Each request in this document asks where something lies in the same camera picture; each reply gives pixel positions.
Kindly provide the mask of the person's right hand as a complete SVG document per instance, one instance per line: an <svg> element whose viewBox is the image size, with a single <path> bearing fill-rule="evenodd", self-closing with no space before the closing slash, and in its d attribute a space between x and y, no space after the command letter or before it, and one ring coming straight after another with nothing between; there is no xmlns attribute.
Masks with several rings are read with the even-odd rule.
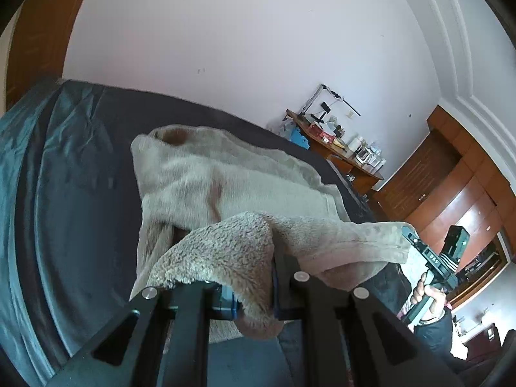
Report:
<svg viewBox="0 0 516 387"><path fill-rule="evenodd" d="M444 317L444 307L447 303L446 294L442 290L430 286L426 283L427 273L423 273L420 280L417 282L412 295L410 297L410 303L415 306L421 303L425 296L429 297L428 303L430 304L425 314L423 314L419 321L414 325L428 325L436 323Z"/></svg>

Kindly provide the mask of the person's dark sleeve forearm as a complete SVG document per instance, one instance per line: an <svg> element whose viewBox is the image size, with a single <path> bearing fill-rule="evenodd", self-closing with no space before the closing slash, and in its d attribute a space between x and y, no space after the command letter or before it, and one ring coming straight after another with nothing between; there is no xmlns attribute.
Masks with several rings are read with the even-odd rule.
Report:
<svg viewBox="0 0 516 387"><path fill-rule="evenodd" d="M452 332L451 311L448 308L444 308L442 317L435 322L414 327L414 335L454 373L458 374L468 368L468 363L451 354Z"/></svg>

